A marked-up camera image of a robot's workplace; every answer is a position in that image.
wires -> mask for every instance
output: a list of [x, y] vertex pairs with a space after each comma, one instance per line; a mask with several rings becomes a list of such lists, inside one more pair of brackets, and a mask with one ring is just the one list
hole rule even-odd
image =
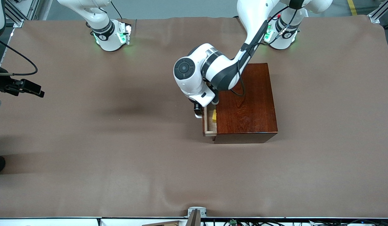
[[99, 9], [100, 11], [104, 12], [104, 13], [107, 13], [104, 9], [102, 9], [102, 8], [100, 8], [100, 7], [98, 7], [98, 9]]
[[113, 2], [112, 2], [112, 6], [114, 7], [114, 9], [117, 11], [117, 13], [119, 14], [120, 18], [123, 19], [123, 17], [121, 16], [120, 12], [117, 10], [117, 8], [114, 6]]
[[241, 78], [241, 73], [240, 73], [240, 66], [239, 66], [239, 63], [240, 61], [238, 61], [236, 63], [236, 67], [237, 67], [237, 72], [238, 72], [238, 77], [240, 78], [240, 82], [241, 82], [241, 86], [243, 88], [243, 94], [238, 94], [236, 93], [234, 90], [230, 90], [232, 93], [236, 94], [237, 96], [244, 96], [245, 95], [245, 88], [244, 88], [244, 82], [243, 82], [243, 79]]
[[250, 225], [250, 222], [247, 222], [247, 221], [245, 221], [245, 220], [240, 220], [240, 221], [246, 223], [248, 226], [251, 226], [251, 225]]
[[382, 226], [380, 223], [376, 223], [371, 220], [363, 220], [363, 219], [354, 220], [350, 223], [338, 223], [338, 222], [327, 223], [327, 222], [317, 220], [314, 222], [315, 223], [314, 226], [348, 226], [349, 224], [356, 223], [356, 222], [371, 223], [371, 224], [374, 224], [375, 226]]
[[251, 222], [251, 223], [253, 223], [254, 226], [262, 226], [264, 224], [269, 225], [269, 226], [276, 226], [276, 225], [285, 226], [285, 225], [283, 225], [275, 220], [272, 220], [272, 219], [262, 219], [262, 222]]
[[86, 25], [87, 27], [89, 27], [90, 29], [92, 29], [87, 21], [86, 21], [85, 25]]
[[37, 73], [37, 67], [36, 65], [31, 61], [29, 60], [26, 56], [22, 55], [20, 52], [18, 52], [17, 50], [14, 50], [12, 47], [10, 47], [9, 45], [3, 43], [1, 40], [0, 40], [0, 43], [2, 45], [4, 45], [5, 47], [9, 48], [10, 50], [14, 51], [15, 53], [17, 53], [19, 56], [23, 57], [25, 60], [27, 60], [34, 68], [35, 68], [35, 71], [32, 72], [32, 73], [13, 73], [13, 75], [19, 75], [19, 76], [27, 76], [27, 75], [33, 75], [33, 74], [36, 74]]
[[284, 7], [283, 9], [279, 10], [277, 13], [275, 13], [269, 20], [268, 20], [268, 23], [271, 22], [273, 20], [273, 18], [275, 18], [278, 14], [280, 14], [281, 12], [283, 12], [283, 10], [287, 9], [289, 6], [286, 6]]
[[[278, 15], [281, 11], [287, 9], [288, 6], [284, 7], [282, 10], [280, 10], [279, 12], [277, 12], [273, 17], [271, 17], [269, 20], [268, 20], [268, 23], [272, 21], [272, 19], [274, 17], [276, 17], [276, 15]], [[285, 33], [285, 31], [289, 28], [290, 24], [293, 22], [294, 20], [294, 17], [296, 17], [296, 14], [297, 14], [297, 10], [294, 11], [294, 14], [293, 14], [293, 17], [292, 19], [290, 20], [290, 22], [286, 25], [286, 27], [284, 27], [280, 32], [279, 34], [276, 35], [275, 39], [273, 41], [271, 41], [270, 43], [263, 43], [263, 42], [259, 42], [259, 43], [255, 43], [253, 44], [251, 47], [254, 47], [254, 46], [257, 46], [257, 45], [263, 45], [263, 46], [269, 46], [270, 44], [274, 43], [274, 41], [276, 41], [283, 33]]]

yellow object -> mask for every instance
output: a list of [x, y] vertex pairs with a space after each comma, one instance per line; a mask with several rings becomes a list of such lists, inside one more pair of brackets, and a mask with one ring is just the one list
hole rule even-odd
[[354, 6], [353, 0], [347, 0], [347, 3], [349, 4], [350, 11], [352, 12], [353, 16], [357, 15], [356, 7]]
[[212, 115], [212, 122], [216, 123], [216, 109], [214, 109], [214, 114]]

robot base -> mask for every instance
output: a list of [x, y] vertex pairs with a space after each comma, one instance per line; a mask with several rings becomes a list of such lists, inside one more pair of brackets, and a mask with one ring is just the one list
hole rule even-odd
[[[278, 20], [273, 20], [270, 22], [267, 30], [267, 35], [264, 36], [264, 41], [266, 43], [272, 42], [276, 36], [278, 35], [278, 31], [276, 30], [276, 23]], [[287, 49], [296, 39], [297, 31], [294, 34], [286, 33], [276, 39], [270, 46], [276, 50], [284, 50]]]
[[115, 26], [115, 30], [109, 36], [108, 40], [102, 40], [106, 37], [99, 35], [98, 37], [94, 34], [96, 43], [102, 47], [105, 51], [116, 51], [122, 45], [129, 45], [129, 38], [131, 34], [131, 25], [119, 22], [118, 20], [111, 20]]

gray floor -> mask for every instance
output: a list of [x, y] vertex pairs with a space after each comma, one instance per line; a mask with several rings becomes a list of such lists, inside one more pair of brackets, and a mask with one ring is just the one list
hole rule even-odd
[[[166, 19], [171, 17], [233, 17], [237, 15], [237, 0], [113, 0], [121, 15], [127, 19]], [[358, 14], [369, 14], [376, 9], [380, 0], [354, 0]], [[110, 18], [119, 18], [111, 7], [105, 7]], [[351, 16], [347, 0], [333, 0], [332, 6], [321, 14], [310, 13], [310, 17], [344, 17]], [[57, 0], [42, 0], [39, 18], [47, 20], [82, 20], [74, 11], [60, 5]], [[381, 24], [388, 23], [388, 13], [381, 19]], [[8, 40], [10, 28], [3, 35]], [[0, 46], [0, 59], [3, 55]]]

brown tablecloth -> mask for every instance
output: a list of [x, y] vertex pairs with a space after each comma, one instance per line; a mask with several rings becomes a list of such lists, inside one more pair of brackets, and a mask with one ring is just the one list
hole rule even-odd
[[[84, 21], [27, 21], [10, 43], [46, 96], [0, 93], [0, 217], [388, 217], [388, 46], [366, 16], [306, 18], [269, 64], [279, 134], [215, 145], [172, 67], [209, 42], [228, 57], [237, 19], [138, 20], [131, 45], [97, 46]], [[3, 67], [33, 68], [7, 52]]]

